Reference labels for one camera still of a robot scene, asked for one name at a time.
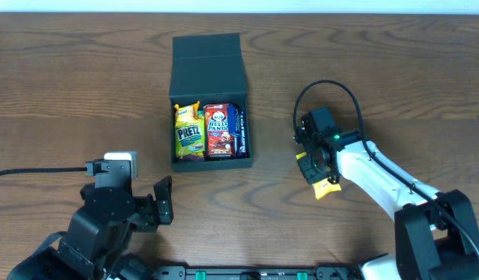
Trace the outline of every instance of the box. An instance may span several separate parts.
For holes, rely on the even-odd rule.
[[[234,169],[252,166],[252,149],[246,74],[238,33],[173,38],[173,64],[170,78],[171,149],[175,172]],[[200,100],[199,110],[213,103],[234,103],[246,115],[246,158],[204,162],[177,162],[175,104],[186,106]]]

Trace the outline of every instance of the white wall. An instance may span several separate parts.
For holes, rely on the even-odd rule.
[[[0,0],[0,12],[479,14],[479,0]]]

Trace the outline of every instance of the wood grain surface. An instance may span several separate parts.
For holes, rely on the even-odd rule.
[[[251,169],[170,169],[172,37],[241,33]],[[82,166],[136,150],[135,194],[173,175],[175,219],[134,235],[154,265],[356,263],[394,252],[393,223],[351,182],[316,201],[295,163],[292,108],[317,79],[358,97],[372,140],[427,184],[467,194],[479,224],[479,16],[0,14],[0,170]],[[355,128],[335,86],[330,106]],[[0,279],[82,205],[81,173],[0,177]]]

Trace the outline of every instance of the box flap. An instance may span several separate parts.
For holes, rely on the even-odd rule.
[[[173,38],[170,97],[246,94],[240,34]]]

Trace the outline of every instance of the black cable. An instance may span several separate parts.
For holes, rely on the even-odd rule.
[[[410,190],[415,191],[419,196],[424,198],[427,202],[429,202],[431,205],[433,205],[436,210],[440,212],[440,214],[448,221],[450,222],[454,227],[456,227],[459,232],[466,238],[466,240],[471,244],[471,246],[474,249],[474,253],[476,254],[476,257],[479,262],[479,246],[473,241],[473,238],[467,233],[466,229],[464,229],[463,225],[457,221],[456,218],[452,217],[445,208],[443,208],[441,205],[439,205],[435,200],[430,198],[427,194],[425,194],[423,191],[421,191],[419,188],[416,187],[414,183],[409,183],[407,180],[405,180],[403,177],[401,177],[399,174],[397,174],[395,171],[391,170],[386,164],[384,164],[381,160],[376,157],[376,154],[374,152],[371,152],[369,147],[367,146],[367,142],[365,141],[366,136],[364,132],[364,121],[362,120],[362,114],[361,114],[361,109],[360,106],[358,105],[357,98],[355,98],[354,94],[348,89],[345,85],[335,82],[333,80],[319,80],[311,83],[310,85],[306,86],[305,89],[300,93],[299,97],[296,100],[295,103],[295,109],[293,110],[293,128],[295,129],[296,133],[296,111],[298,109],[300,100],[302,99],[302,96],[309,90],[311,87],[321,84],[321,83],[330,83],[334,84],[336,86],[340,86],[344,91],[348,93],[348,95],[351,97],[352,101],[354,102],[355,105],[355,111],[357,112],[357,118],[358,118],[358,126],[361,131],[361,139],[362,139],[362,145],[364,146],[365,151],[368,153],[370,159],[376,161],[379,166],[381,166],[386,172],[391,174],[393,177],[397,178],[402,184],[404,184],[406,187],[408,187]]]
[[[1,170],[0,176],[19,173],[60,173],[60,172],[86,172],[87,167],[65,167],[65,168],[19,168],[13,170]]]

